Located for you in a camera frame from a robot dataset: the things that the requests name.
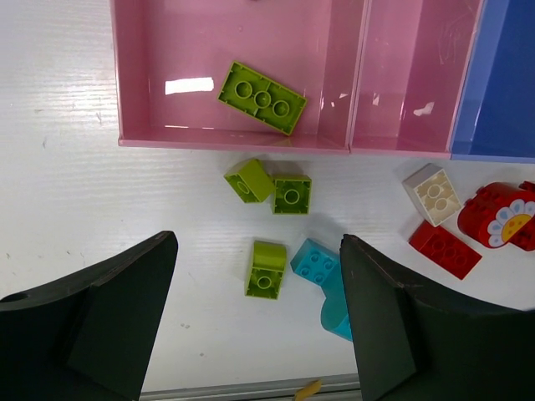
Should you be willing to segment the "red flower lego piece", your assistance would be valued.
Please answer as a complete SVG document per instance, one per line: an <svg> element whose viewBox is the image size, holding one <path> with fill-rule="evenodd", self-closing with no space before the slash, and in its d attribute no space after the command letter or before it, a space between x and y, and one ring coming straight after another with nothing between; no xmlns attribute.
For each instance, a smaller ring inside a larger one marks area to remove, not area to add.
<svg viewBox="0 0 535 401"><path fill-rule="evenodd" d="M478 189L457 217L459 230L487 248L534 250L534 193L505 182Z"/></svg>

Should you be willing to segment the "red curved lego piece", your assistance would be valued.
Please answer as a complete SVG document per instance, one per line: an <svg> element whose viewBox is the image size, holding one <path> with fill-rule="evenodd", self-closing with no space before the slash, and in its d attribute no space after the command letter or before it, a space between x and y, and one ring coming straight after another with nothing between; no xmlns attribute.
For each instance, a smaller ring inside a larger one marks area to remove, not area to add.
<svg viewBox="0 0 535 401"><path fill-rule="evenodd" d="M534 193L535 192L535 183L534 182L531 182L531 181L523 181L523 183L521 183L519 186L518 186L521 190L525 190L525 191L528 191L528 192L532 192Z"/></svg>

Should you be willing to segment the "teal lego piece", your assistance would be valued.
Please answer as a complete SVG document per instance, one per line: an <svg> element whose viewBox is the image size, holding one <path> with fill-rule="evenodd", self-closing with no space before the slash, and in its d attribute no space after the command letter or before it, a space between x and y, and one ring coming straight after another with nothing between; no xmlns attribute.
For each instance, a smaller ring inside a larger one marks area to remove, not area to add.
<svg viewBox="0 0 535 401"><path fill-rule="evenodd" d="M339 254L307 238L290 261L292 271L320 287L324 303L320 322L324 330L353 341Z"/></svg>

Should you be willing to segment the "green 2x4 lego brick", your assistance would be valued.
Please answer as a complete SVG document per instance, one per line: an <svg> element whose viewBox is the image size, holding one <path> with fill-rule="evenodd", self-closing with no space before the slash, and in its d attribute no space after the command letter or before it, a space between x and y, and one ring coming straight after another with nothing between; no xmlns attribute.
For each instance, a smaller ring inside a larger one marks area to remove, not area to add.
<svg viewBox="0 0 535 401"><path fill-rule="evenodd" d="M232 62L217 99L286 136L293 134L308 102L238 61Z"/></svg>

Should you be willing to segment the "red 2x4 lego brick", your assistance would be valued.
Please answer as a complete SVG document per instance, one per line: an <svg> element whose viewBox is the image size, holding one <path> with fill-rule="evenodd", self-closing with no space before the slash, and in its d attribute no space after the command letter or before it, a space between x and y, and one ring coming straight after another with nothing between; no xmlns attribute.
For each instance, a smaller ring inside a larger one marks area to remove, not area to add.
<svg viewBox="0 0 535 401"><path fill-rule="evenodd" d="M442 226L423 221L409 239L409 244L421 255L454 277L463 280L482 255Z"/></svg>

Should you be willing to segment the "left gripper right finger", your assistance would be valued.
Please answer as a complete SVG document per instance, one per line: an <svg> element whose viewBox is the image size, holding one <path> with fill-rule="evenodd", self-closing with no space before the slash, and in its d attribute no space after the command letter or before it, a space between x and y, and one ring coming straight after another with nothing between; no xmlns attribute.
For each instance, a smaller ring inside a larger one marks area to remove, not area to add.
<svg viewBox="0 0 535 401"><path fill-rule="evenodd" d="M533 399L533 311L454 291L357 236L340 260L363 399Z"/></svg>

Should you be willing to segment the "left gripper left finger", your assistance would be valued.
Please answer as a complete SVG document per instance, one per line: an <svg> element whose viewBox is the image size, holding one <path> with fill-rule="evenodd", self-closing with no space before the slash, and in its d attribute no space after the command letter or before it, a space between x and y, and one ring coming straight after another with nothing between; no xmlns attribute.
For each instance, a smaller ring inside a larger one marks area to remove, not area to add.
<svg viewBox="0 0 535 401"><path fill-rule="evenodd" d="M3 400L137 400L176 265L162 231L1 300Z"/></svg>

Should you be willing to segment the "white lego brick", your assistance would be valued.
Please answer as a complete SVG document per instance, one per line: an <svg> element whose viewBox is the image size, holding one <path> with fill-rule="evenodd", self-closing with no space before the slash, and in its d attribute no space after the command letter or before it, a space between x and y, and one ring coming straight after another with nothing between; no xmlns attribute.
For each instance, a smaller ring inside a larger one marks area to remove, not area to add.
<svg viewBox="0 0 535 401"><path fill-rule="evenodd" d="M429 163L402 181L413 205L432 226L442 225L461 209L461 202L439 165Z"/></svg>

